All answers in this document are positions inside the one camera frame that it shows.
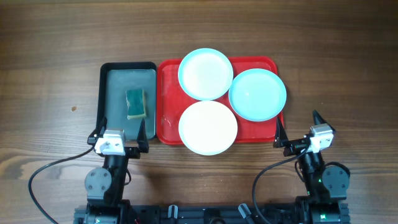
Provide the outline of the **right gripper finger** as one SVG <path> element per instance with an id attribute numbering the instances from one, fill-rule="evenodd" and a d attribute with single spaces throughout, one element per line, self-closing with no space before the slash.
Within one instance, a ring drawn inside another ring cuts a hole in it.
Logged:
<path id="1" fill-rule="evenodd" d="M 288 141 L 287 134 L 284 129 L 284 125 L 279 117 L 276 117 L 276 129 L 275 129 L 275 142 L 286 142 Z"/>
<path id="2" fill-rule="evenodd" d="M 312 116 L 313 116 L 314 125 L 327 124 L 329 125 L 333 133 L 336 132 L 335 128 L 332 125 L 330 125 L 325 119 L 323 119 L 317 110 L 312 111 Z"/>

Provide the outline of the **white plate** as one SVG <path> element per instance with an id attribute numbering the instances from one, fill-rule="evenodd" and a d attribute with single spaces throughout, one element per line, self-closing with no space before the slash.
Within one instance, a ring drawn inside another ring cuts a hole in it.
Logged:
<path id="1" fill-rule="evenodd" d="M 199 101 L 181 115 L 178 133 L 183 144 L 203 156 L 220 154 L 230 148 L 238 134 L 233 112 L 217 101 Z"/>

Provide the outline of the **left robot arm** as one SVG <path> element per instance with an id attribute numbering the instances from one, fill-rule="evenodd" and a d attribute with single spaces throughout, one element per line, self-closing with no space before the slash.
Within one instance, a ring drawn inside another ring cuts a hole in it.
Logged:
<path id="1" fill-rule="evenodd" d="M 75 223 L 134 223 L 134 211 L 129 200 L 123 199 L 127 169 L 130 159 L 139 159 L 142 153 L 149 152 L 145 121 L 142 120 L 136 138 L 136 147 L 125 145 L 123 130 L 107 129 L 107 119 L 103 118 L 88 137 L 87 143 L 95 153 L 104 158 L 100 168 L 91 170 L 85 178 L 87 206 Z"/>

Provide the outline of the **green yellow sponge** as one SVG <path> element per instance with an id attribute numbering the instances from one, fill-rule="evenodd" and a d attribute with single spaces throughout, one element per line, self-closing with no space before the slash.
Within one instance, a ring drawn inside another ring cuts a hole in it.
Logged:
<path id="1" fill-rule="evenodd" d="M 142 89 L 127 90 L 127 118 L 139 119 L 147 116 L 145 91 Z"/>

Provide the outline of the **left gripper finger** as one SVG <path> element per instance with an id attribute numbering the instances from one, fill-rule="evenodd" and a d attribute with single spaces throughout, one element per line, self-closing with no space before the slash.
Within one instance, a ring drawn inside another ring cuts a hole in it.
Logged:
<path id="1" fill-rule="evenodd" d="M 137 142 L 146 142 L 147 141 L 145 119 L 141 120 L 136 140 L 137 140 Z"/>
<path id="2" fill-rule="evenodd" d="M 103 116 L 102 120 L 96 126 L 96 129 L 93 131 L 93 137 L 100 138 L 103 136 L 104 132 L 106 131 L 107 125 L 107 118 Z"/>

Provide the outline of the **light blue plate top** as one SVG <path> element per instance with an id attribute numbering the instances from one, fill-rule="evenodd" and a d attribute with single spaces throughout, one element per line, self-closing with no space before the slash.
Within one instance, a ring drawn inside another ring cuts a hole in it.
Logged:
<path id="1" fill-rule="evenodd" d="M 191 98 L 216 100 L 230 88 L 234 71 L 230 60 L 220 51 L 196 49 L 182 59 L 178 67 L 178 82 Z"/>

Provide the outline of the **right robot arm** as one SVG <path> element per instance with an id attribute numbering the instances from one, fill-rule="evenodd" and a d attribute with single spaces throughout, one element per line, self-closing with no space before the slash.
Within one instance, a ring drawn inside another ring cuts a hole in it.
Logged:
<path id="1" fill-rule="evenodd" d="M 349 169 L 339 162 L 326 163 L 321 151 L 330 147 L 335 129 L 317 111 L 314 125 L 301 139 L 290 140 L 282 122 L 276 121 L 274 147 L 283 147 L 284 156 L 296 156 L 295 170 L 305 184 L 306 196 L 294 203 L 280 204 L 274 215 L 277 223 L 350 223 L 347 198 Z"/>

